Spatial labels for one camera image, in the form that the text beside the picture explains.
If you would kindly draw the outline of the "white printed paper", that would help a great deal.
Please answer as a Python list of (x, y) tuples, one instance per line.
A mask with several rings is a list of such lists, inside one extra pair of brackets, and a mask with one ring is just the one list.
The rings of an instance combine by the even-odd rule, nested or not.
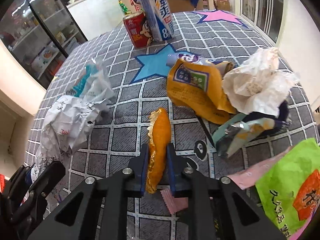
[(53, 103), (41, 128), (40, 146), (31, 168), (32, 181), (53, 161), (68, 166), (71, 155), (87, 141), (100, 111), (100, 102), (71, 95), (63, 95)]

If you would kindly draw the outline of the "orange crinkled snack wrapper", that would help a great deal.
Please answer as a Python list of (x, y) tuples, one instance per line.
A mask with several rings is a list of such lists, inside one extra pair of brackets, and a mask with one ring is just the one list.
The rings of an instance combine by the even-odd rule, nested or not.
[(171, 141), (171, 123), (166, 109), (160, 107), (149, 116), (149, 163), (146, 186), (148, 193), (157, 191), (166, 165), (166, 148)]

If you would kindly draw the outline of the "white paper bag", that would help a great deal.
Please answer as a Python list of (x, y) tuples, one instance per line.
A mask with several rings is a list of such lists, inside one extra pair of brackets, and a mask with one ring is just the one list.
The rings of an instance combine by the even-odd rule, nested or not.
[(279, 106), (298, 82), (295, 73), (279, 69), (278, 48), (271, 47), (259, 48), (240, 66), (225, 74), (222, 87), (237, 111), (278, 117)]

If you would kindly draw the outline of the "pink paper scrap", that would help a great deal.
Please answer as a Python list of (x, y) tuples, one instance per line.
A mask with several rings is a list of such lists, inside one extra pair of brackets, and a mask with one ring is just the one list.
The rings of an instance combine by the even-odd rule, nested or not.
[[(293, 146), (289, 146), (280, 154), (254, 164), (245, 170), (228, 175), (228, 178), (234, 181), (236, 185), (240, 187), (240, 189), (248, 189), (249, 187), (252, 187), (267, 171), (269, 171), (292, 149)], [(161, 190), (161, 195), (171, 215), (188, 207), (188, 198), (174, 198), (169, 189)]]

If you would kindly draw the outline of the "green persimmon snack bag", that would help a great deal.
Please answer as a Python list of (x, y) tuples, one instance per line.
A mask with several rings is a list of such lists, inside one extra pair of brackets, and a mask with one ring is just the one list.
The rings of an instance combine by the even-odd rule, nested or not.
[(309, 138), (298, 143), (255, 184), (265, 215), (287, 239), (319, 207), (319, 146)]

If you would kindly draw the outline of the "silver teal foil wrapper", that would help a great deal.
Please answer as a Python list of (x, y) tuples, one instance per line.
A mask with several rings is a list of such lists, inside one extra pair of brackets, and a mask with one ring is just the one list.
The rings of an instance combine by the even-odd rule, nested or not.
[(230, 158), (257, 137), (273, 135), (287, 129), (291, 124), (287, 101), (283, 101), (278, 109), (278, 116), (260, 112), (252, 112), (248, 115), (238, 113), (221, 125), (212, 134), (217, 155), (221, 158)]

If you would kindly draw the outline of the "grey checkered star tablecloth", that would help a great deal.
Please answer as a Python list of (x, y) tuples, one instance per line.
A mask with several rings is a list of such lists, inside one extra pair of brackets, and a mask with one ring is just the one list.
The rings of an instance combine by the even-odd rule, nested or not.
[[(191, 12), (173, 15), (175, 38), (171, 42), (178, 51), (187, 50), (205, 57), (243, 63), (258, 48), (271, 44), (256, 29), (242, 27), (226, 21), (197, 24), (200, 16)], [(276, 156), (307, 138), (318, 140), (316, 123), (308, 98), (300, 83), (291, 88), (287, 98), (292, 120), (289, 128), (275, 135), (254, 139), (229, 160), (214, 153), (201, 122), (191, 109), (175, 106), (167, 97), (164, 77), (152, 76), (130, 83), (142, 66), (136, 56), (157, 54), (165, 45), (155, 44), (149, 48), (134, 49), (125, 27), (119, 27), (100, 37), (76, 47), (47, 89), (35, 116), (29, 138), (25, 161), (31, 165), (40, 145), (40, 128), (49, 107), (68, 86), (74, 85), (76, 77), (85, 71), (91, 58), (97, 57), (108, 70), (115, 99), (110, 110), (97, 121), (85, 145), (67, 159), (66, 175), (62, 179), (62, 200), (89, 176), (104, 178), (124, 168), (138, 154), (139, 146), (147, 142), (147, 125), (150, 113), (163, 107), (170, 116), (173, 141), (178, 153), (188, 158), (204, 175), (222, 175), (238, 172), (258, 161)], [(207, 153), (204, 159), (194, 152), (196, 141), (204, 143)], [(133, 236), (142, 239), (187, 239), (187, 226), (170, 215), (160, 190), (141, 200), (128, 199), (128, 223)]]

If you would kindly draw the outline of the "crumpled teal white wrapper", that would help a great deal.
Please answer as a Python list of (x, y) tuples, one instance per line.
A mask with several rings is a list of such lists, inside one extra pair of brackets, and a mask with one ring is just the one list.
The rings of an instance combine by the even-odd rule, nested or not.
[(108, 70), (97, 58), (89, 59), (76, 83), (69, 85), (65, 94), (79, 98), (86, 106), (103, 112), (107, 112), (115, 100)]

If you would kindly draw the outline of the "yellow orange snack bag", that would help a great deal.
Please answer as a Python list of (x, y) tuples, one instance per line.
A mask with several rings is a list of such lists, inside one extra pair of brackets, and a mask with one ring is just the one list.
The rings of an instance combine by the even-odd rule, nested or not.
[(222, 76), (215, 65), (177, 59), (167, 77), (167, 95), (176, 106), (190, 107), (214, 124), (224, 124), (237, 113), (223, 91)]

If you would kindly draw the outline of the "glass door display fridge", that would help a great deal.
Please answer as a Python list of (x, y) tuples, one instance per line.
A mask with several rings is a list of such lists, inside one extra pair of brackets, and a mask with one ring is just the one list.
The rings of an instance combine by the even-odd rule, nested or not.
[(48, 88), (69, 54), (87, 41), (67, 0), (1, 0), (1, 41)]

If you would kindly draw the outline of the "red drink can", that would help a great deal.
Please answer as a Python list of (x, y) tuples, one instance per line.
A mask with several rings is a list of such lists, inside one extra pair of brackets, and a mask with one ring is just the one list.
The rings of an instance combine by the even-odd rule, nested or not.
[(126, 15), (123, 24), (135, 48), (145, 48), (153, 41), (144, 12)]

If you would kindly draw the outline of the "white counter cabinet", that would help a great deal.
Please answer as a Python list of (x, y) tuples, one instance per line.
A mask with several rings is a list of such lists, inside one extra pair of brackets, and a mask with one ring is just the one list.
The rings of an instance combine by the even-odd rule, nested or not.
[(88, 40), (112, 31), (124, 16), (119, 0), (79, 0), (67, 8)]

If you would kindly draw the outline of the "glass balcony door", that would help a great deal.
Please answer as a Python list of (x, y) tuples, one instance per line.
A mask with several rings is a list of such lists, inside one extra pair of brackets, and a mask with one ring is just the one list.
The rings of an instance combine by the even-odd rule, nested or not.
[(277, 42), (283, 17), (284, 0), (241, 0), (240, 12), (246, 20)]

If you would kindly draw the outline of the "tall blue white can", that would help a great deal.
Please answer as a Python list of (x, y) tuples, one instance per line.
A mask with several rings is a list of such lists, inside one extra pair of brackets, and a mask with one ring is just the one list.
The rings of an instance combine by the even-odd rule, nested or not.
[(174, 36), (174, 27), (168, 0), (139, 0), (156, 42), (167, 41)]

